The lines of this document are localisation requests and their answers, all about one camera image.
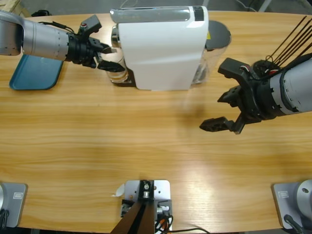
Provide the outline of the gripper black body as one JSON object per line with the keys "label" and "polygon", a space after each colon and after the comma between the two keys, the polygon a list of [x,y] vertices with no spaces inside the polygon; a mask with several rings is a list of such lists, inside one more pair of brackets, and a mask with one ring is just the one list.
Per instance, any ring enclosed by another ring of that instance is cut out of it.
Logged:
{"label": "gripper black body", "polygon": [[108,45],[101,43],[98,39],[88,38],[87,40],[79,40],[77,35],[67,33],[68,35],[68,52],[65,61],[82,66],[96,68],[94,57],[98,53],[104,52]]}
{"label": "gripper black body", "polygon": [[240,90],[237,92],[233,107],[238,107],[241,113],[234,123],[234,133],[240,134],[247,124],[259,123],[264,119],[264,114],[256,102],[251,82],[238,79]]}

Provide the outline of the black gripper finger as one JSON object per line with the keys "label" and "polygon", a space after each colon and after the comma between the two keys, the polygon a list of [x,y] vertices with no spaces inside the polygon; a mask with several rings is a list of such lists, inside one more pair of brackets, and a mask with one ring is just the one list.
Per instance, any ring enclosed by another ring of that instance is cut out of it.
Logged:
{"label": "black gripper finger", "polygon": [[117,50],[115,48],[112,48],[111,46],[107,44],[101,44],[100,45],[100,52],[102,54],[111,54],[111,53],[116,53]]}
{"label": "black gripper finger", "polygon": [[217,102],[228,103],[231,107],[241,106],[241,87],[233,87],[225,92]]}
{"label": "black gripper finger", "polygon": [[97,68],[100,70],[113,72],[113,73],[125,71],[125,68],[122,65],[120,65],[119,63],[112,62],[112,61],[106,61],[106,60],[102,60],[98,64]]}
{"label": "black gripper finger", "polygon": [[207,132],[231,131],[234,121],[228,120],[226,117],[218,117],[206,119],[200,124],[200,129]]}

